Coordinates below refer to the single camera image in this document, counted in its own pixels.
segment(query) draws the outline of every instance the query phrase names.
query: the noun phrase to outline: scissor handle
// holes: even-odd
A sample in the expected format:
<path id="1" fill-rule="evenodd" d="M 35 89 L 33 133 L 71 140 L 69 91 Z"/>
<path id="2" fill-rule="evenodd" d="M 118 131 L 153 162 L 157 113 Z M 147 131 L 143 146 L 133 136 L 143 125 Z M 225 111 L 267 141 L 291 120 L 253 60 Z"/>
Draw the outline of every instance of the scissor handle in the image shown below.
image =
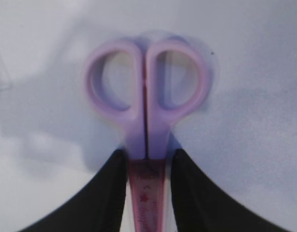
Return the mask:
<path id="1" fill-rule="evenodd" d="M 102 64 L 104 58 L 115 52 L 126 52 L 133 63 L 133 100 L 126 110 L 119 110 L 105 102 L 100 94 L 102 87 L 94 87 L 94 79 L 101 75 L 94 75 L 98 64 Z M 112 120 L 122 127 L 125 133 L 125 147 L 130 159 L 142 159 L 145 157 L 144 135 L 144 99 L 143 99 L 143 56 L 140 48 L 126 40 L 118 40 L 106 43 L 97 48 L 88 58 L 84 72 L 85 90 L 96 111 L 104 117 Z"/>
<path id="2" fill-rule="evenodd" d="M 198 83 L 195 93 L 187 102 L 175 109 L 166 109 L 158 101 L 157 60 L 163 52 L 176 51 L 186 55 L 194 63 Z M 163 159 L 166 154 L 171 127 L 201 105 L 209 90 L 208 68 L 200 54 L 188 44 L 177 40 L 165 40 L 149 47 L 146 54 L 147 107 L 148 107 L 148 155 Z"/>

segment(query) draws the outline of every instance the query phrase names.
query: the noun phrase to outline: white surface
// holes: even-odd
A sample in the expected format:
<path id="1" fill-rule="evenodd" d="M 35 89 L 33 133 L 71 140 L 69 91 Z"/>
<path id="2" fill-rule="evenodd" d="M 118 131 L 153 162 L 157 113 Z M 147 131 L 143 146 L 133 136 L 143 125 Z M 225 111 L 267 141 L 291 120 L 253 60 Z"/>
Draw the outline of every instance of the white surface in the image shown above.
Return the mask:
<path id="1" fill-rule="evenodd" d="M 0 232 L 65 202 L 118 146 L 82 96 L 81 69 L 104 41 L 151 30 L 199 38 L 218 60 L 177 140 L 228 194 L 297 232 L 295 0 L 0 0 L 13 84 L 0 93 Z"/>

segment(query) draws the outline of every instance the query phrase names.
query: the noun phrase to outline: scissors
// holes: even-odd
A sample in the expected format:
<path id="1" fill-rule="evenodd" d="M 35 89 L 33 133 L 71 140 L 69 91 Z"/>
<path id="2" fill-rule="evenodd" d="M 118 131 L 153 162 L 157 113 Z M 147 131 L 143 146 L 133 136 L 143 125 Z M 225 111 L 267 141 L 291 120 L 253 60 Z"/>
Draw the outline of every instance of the scissors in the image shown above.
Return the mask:
<path id="1" fill-rule="evenodd" d="M 196 91 L 183 105 L 164 108 L 158 101 L 157 62 L 164 52 L 180 52 L 194 63 Z M 133 61 L 134 98 L 128 109 L 117 109 L 95 85 L 95 71 L 104 58 L 127 53 Z M 116 150 L 102 169 L 75 196 L 22 232 L 119 232 L 126 195 L 131 186 L 136 232 L 168 232 L 163 226 L 164 178 L 171 127 L 194 111 L 209 91 L 208 69 L 200 54 L 182 41 L 151 45 L 145 56 L 131 41 L 113 41 L 97 48 L 84 72 L 92 106 L 124 131 L 124 149 Z M 177 149 L 171 163 L 172 206 L 178 232 L 287 232 L 228 196 Z"/>
<path id="2" fill-rule="evenodd" d="M 94 75 L 98 64 L 115 52 L 127 53 L 133 64 L 133 100 L 126 110 L 105 102 L 102 90 L 96 88 Z M 165 52 L 187 56 L 196 68 L 198 78 L 194 94 L 175 109 L 167 109 L 158 101 L 158 57 Z M 163 231 L 163 181 L 165 158 L 171 127 L 201 105 L 208 93 L 208 69 L 203 58 L 182 41 L 166 40 L 151 45 L 145 56 L 130 41 L 114 41 L 96 49 L 88 59 L 84 74 L 85 88 L 92 105 L 104 117 L 122 128 L 124 148 L 128 155 L 136 232 Z"/>

